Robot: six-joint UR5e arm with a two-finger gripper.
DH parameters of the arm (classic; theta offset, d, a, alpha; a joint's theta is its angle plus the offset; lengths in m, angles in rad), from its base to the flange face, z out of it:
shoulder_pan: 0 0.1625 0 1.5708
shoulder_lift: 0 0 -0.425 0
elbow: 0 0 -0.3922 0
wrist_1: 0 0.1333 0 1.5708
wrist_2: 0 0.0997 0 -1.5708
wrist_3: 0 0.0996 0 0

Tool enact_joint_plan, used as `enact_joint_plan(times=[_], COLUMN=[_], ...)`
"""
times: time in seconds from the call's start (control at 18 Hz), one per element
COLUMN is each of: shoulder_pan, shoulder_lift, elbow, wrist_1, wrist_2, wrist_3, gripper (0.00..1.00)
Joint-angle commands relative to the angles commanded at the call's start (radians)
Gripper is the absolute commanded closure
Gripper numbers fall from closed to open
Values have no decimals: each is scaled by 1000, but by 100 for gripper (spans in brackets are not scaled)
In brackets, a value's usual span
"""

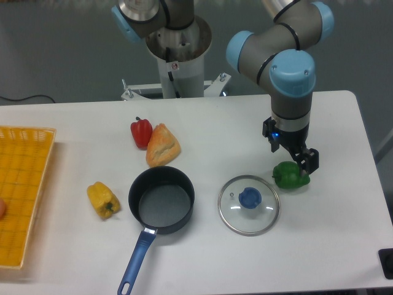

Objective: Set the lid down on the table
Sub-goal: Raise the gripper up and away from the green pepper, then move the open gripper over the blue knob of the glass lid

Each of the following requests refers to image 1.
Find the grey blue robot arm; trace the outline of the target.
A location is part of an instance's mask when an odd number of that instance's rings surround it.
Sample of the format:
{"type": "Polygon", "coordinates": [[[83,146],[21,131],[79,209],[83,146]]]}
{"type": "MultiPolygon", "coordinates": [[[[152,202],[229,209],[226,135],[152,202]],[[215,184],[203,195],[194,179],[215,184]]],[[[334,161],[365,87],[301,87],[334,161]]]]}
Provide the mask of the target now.
{"type": "MultiPolygon", "coordinates": [[[[271,116],[262,129],[271,150],[286,149],[303,174],[312,174],[319,153],[307,147],[306,138],[316,73],[307,49],[332,33],[334,16],[322,2],[263,4],[273,26],[262,34],[236,33],[225,56],[271,98],[271,116]]],[[[212,32],[195,14],[193,1],[118,1],[111,12],[127,40],[145,40],[158,63],[165,98],[202,96],[204,55],[212,32]]]]}

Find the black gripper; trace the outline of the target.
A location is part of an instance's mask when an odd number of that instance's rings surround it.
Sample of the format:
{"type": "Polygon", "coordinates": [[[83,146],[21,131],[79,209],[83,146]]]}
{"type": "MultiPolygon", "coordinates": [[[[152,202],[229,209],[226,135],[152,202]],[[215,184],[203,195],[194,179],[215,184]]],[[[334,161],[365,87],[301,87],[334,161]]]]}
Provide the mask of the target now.
{"type": "Polygon", "coordinates": [[[319,152],[306,147],[308,130],[309,125],[294,132],[284,131],[272,117],[267,118],[262,127],[262,136],[268,139],[271,152],[276,152],[280,146],[286,149],[298,164],[301,176],[310,175],[319,168],[319,152]]]}

